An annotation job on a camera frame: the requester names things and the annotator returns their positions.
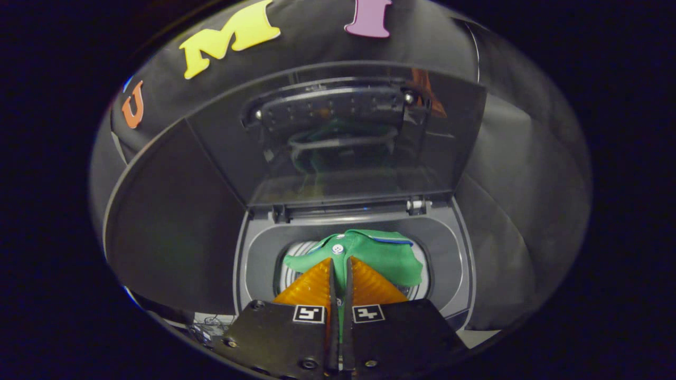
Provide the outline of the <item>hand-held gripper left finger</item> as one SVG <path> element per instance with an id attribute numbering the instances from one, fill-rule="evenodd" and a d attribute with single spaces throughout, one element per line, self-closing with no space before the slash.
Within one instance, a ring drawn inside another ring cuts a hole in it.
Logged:
<path id="1" fill-rule="evenodd" d="M 324 379 L 339 370 L 338 307 L 331 258 L 314 265 L 273 301 L 253 300 L 213 351 L 278 379 Z"/>

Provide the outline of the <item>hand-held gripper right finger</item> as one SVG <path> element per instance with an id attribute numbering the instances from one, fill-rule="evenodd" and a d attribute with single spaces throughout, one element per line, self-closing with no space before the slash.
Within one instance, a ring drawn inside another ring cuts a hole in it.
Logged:
<path id="1" fill-rule="evenodd" d="M 429 375 L 468 356 L 429 300 L 406 300 L 384 276 L 350 258 L 343 298 L 341 368 L 348 375 Z"/>

